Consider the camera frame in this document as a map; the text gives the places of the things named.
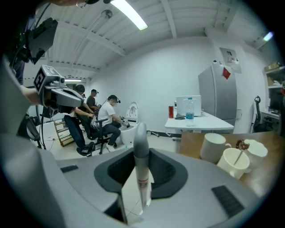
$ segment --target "plastic bottle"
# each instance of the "plastic bottle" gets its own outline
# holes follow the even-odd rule
[[[188,98],[186,108],[186,126],[193,126],[194,124],[194,103],[192,98]]]

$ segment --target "wooden table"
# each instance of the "wooden table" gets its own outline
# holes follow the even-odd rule
[[[200,150],[204,140],[203,133],[182,133],[180,153],[200,159]],[[269,188],[283,163],[285,155],[285,139],[273,132],[261,132],[250,134],[223,134],[227,143],[232,147],[236,145],[238,139],[254,139],[261,142],[267,149],[268,155],[262,164],[253,169],[249,174],[244,174],[240,181],[250,187],[257,195],[264,195]]]

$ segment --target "mug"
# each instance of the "mug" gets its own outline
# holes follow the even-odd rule
[[[234,178],[241,178],[249,167],[250,161],[248,156],[242,152],[240,158],[240,150],[236,148],[225,149],[217,166],[228,172]]]
[[[204,137],[200,158],[211,163],[217,163],[226,147],[232,146],[226,143],[224,136],[216,133],[207,133]]]
[[[262,160],[267,156],[268,150],[262,143],[253,139],[246,139],[244,142],[249,144],[249,147],[244,150],[250,161],[249,168],[245,173],[249,173],[253,168],[260,165]]]

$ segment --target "ceiling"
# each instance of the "ceiling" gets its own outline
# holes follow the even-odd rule
[[[92,78],[114,61],[144,45],[182,37],[206,36],[206,27],[231,31],[246,43],[255,43],[266,28],[237,0],[127,0],[148,25],[140,31],[111,4],[99,1],[85,8],[51,4],[43,20],[58,21],[48,64],[63,75]],[[37,12],[37,17],[45,5]],[[102,11],[111,10],[106,19]]]

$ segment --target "red can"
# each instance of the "red can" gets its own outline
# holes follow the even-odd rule
[[[169,118],[174,118],[174,108],[173,108],[173,106],[169,106],[168,107],[168,116],[169,116]]]

